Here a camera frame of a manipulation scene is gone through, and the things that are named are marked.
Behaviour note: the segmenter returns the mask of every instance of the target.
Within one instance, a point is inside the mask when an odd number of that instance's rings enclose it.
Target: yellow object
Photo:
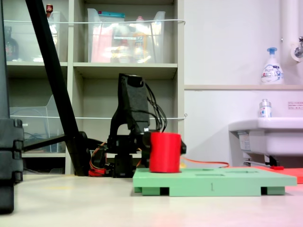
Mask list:
[[[181,168],[181,169],[185,169],[185,168],[186,168],[186,164],[185,164],[184,162],[181,162],[181,163],[180,163],[180,168]]]

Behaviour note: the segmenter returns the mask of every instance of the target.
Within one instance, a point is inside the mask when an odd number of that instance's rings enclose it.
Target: green foam board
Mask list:
[[[182,169],[181,173],[150,173],[138,168],[134,192],[169,196],[260,196],[284,195],[285,186],[297,185],[293,176],[256,168]]]

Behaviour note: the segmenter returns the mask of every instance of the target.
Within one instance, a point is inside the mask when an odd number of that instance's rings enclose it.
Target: small bottle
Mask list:
[[[143,17],[138,16],[136,21],[144,21]],[[134,58],[136,63],[146,63],[146,44],[147,35],[143,32],[144,23],[136,23],[136,32],[134,33]]]
[[[268,48],[270,58],[268,59],[266,65],[264,66],[263,73],[261,76],[261,84],[284,84],[284,74],[281,65],[275,58],[275,52],[277,48]]]
[[[46,5],[46,17],[47,17],[47,20],[51,16],[52,12],[53,12],[53,5],[52,4],[47,4]]]
[[[11,26],[4,26],[5,53],[7,61],[16,60],[19,57],[19,46],[17,41],[11,37],[11,31]]]
[[[262,102],[260,103],[260,117],[272,117],[271,102],[267,99],[262,99]]]

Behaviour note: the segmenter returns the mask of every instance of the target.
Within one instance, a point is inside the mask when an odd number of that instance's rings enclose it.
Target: red cup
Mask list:
[[[150,172],[180,172],[181,135],[152,132]]]

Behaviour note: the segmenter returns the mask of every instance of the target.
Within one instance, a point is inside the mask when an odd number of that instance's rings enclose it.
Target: soap dispenser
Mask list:
[[[284,84],[284,75],[281,65],[277,62],[275,58],[275,52],[277,48],[268,48],[269,59],[263,69],[263,74],[261,77],[261,84]]]

